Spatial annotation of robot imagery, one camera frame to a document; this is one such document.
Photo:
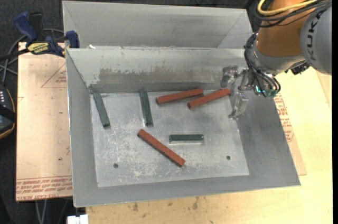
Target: cardboard sheet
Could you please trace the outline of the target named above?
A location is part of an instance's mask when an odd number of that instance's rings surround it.
[[[65,59],[18,58],[16,201],[72,196]]]

